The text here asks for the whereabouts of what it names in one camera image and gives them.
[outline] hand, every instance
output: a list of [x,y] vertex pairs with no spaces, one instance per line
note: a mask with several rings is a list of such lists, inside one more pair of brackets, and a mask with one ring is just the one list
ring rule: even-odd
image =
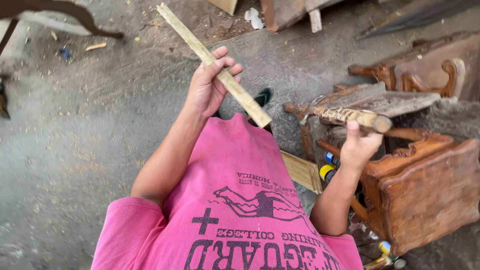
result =
[[342,168],[361,173],[370,158],[382,145],[383,134],[370,133],[366,137],[360,134],[357,122],[347,123],[347,140],[340,151]]
[[[223,69],[228,68],[232,76],[238,75],[243,71],[240,64],[235,64],[235,60],[225,56],[228,49],[222,46],[212,52],[218,60],[215,63],[205,66],[200,64],[195,71],[190,82],[190,89],[185,102],[184,109],[195,115],[201,115],[203,119],[211,117],[222,105],[227,90],[217,79],[216,75]],[[235,77],[235,81],[240,82],[240,77]]]

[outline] light wooden panel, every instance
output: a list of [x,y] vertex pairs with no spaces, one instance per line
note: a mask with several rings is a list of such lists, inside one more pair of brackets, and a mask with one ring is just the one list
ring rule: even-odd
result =
[[319,194],[322,192],[318,165],[280,150],[290,178]]

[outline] blue object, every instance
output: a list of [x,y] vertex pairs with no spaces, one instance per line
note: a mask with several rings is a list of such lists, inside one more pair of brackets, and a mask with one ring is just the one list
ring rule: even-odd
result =
[[327,152],[325,154],[325,160],[328,163],[335,165],[337,169],[340,167],[340,161],[336,157],[334,157],[334,155],[330,152]]
[[68,47],[64,47],[62,49],[59,50],[59,53],[60,55],[65,58],[65,59],[69,59],[70,57],[72,57],[72,54],[70,53],[70,50],[68,49]]

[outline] wood debris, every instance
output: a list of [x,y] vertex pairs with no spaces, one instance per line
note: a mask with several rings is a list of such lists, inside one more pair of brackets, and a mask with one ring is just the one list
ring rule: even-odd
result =
[[89,50],[93,50],[93,49],[99,49],[99,48],[104,48],[107,46],[107,43],[104,42],[104,43],[99,43],[99,44],[95,44],[95,45],[92,45],[92,46],[89,46],[85,49],[85,51],[89,51]]
[[59,39],[58,36],[57,36],[57,34],[55,34],[55,32],[53,32],[53,31],[50,32],[50,35],[52,36],[52,38],[53,38],[55,41],[57,41],[57,40]]

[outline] foot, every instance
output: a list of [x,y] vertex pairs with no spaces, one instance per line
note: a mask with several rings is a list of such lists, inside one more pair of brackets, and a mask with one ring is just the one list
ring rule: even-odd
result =
[[272,97],[272,89],[267,87],[258,93],[253,99],[257,101],[260,107],[265,106]]

